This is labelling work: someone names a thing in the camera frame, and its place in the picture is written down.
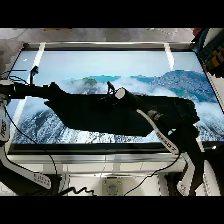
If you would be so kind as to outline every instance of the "screen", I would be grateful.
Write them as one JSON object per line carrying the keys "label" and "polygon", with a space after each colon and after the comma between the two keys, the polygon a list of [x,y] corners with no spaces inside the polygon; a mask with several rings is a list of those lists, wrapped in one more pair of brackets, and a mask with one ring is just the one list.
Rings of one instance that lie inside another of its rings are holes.
{"label": "screen", "polygon": [[[14,69],[31,70],[36,54],[37,51],[21,52]],[[26,80],[29,72],[11,72],[11,75]],[[39,74],[34,77],[35,85],[56,82],[61,89],[74,94],[106,94],[107,81],[116,89],[124,87],[138,95],[192,100],[200,118],[196,127],[201,141],[224,140],[222,110],[193,52],[44,51]],[[18,127],[39,144],[160,142],[154,131],[139,137],[69,129],[44,101],[27,97],[22,109],[18,100],[8,105],[12,117],[16,110],[22,110]],[[17,131],[12,143],[32,144]]]}

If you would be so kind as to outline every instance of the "floor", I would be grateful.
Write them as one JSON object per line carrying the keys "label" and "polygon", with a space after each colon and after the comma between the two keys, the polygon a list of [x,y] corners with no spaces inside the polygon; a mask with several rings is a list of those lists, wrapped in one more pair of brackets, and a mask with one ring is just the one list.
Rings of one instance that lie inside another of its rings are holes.
{"label": "floor", "polygon": [[[1,28],[0,72],[7,70],[9,64],[24,42],[190,42],[193,38],[192,29],[190,28],[73,28],[51,31],[44,31],[43,28]],[[93,181],[92,178],[74,177],[71,179],[70,185],[75,185],[77,189],[79,189],[84,186],[83,184],[86,184],[88,189],[91,189],[97,182],[99,187],[96,189],[96,193],[100,195],[102,180],[96,177]],[[123,191],[126,192],[130,188],[135,187],[142,179],[143,177],[137,177],[136,179],[125,178]],[[157,178],[148,178],[141,188],[137,191],[133,191],[130,195],[139,194],[160,195]],[[0,195],[13,195],[13,193],[0,183]]]}

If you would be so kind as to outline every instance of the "mountain image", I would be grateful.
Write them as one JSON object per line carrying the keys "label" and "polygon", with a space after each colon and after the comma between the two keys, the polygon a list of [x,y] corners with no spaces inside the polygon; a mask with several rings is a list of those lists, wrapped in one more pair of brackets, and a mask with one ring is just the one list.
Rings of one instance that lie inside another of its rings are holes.
{"label": "mountain image", "polygon": [[[63,80],[57,84],[66,92],[73,94],[106,94],[107,81],[110,81],[116,89],[124,87],[138,95],[173,96],[192,100],[200,117],[196,126],[201,140],[224,140],[224,115],[205,74],[175,70],[161,77],[101,75],[79,80]],[[43,99],[31,97],[27,99],[19,128],[39,144],[159,142],[154,131],[146,137],[139,137],[69,129],[50,108],[44,105]],[[13,143],[32,142],[16,132]]]}

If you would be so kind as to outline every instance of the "blue sky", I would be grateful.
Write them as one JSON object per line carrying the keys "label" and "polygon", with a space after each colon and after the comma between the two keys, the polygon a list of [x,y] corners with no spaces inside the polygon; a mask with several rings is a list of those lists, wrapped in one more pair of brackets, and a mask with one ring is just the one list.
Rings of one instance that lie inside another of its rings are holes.
{"label": "blue sky", "polygon": [[[20,54],[14,69],[32,68],[37,51]],[[202,68],[193,52],[172,52],[173,70]],[[165,51],[45,51],[42,55],[36,85],[50,84],[66,79],[82,79],[88,76],[162,76],[170,71]],[[13,72],[27,79],[28,72]]]}

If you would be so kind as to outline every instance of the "metal frame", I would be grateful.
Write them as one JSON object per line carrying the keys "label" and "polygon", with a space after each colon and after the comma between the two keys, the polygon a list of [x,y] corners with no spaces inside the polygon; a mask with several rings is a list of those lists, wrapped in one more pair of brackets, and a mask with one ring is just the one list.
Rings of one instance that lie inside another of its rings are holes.
{"label": "metal frame", "polygon": [[[53,43],[45,43],[45,51],[60,51],[60,50],[155,50],[161,51],[165,50],[165,42],[53,42]],[[169,43],[170,50],[175,52],[192,52],[189,48],[191,42],[185,43]],[[40,43],[25,43],[23,46],[24,51],[29,50],[37,50],[39,49]],[[157,147],[152,149],[148,152],[145,149],[139,148],[139,152],[142,154],[130,154],[129,151],[125,150],[120,153],[116,151],[111,151],[113,155],[107,155],[107,159],[105,161],[104,154],[109,153],[109,150],[104,153],[99,153],[99,155],[95,154],[91,155],[91,152],[88,155],[72,155],[71,150],[66,150],[63,154],[58,154],[59,151],[52,150],[48,151],[53,154],[53,158],[56,163],[63,163],[63,164],[73,164],[73,163],[96,163],[96,162],[142,162],[142,161],[154,161],[154,162],[161,162],[161,161],[174,161],[176,156],[170,153],[167,153],[166,150],[163,151],[165,148],[160,148],[160,153],[155,153],[158,150]],[[27,155],[25,150],[10,150],[9,151],[9,159],[16,162],[16,163],[52,163],[50,157],[46,153],[38,153],[42,155],[37,155],[37,150],[33,151],[33,153]]]}

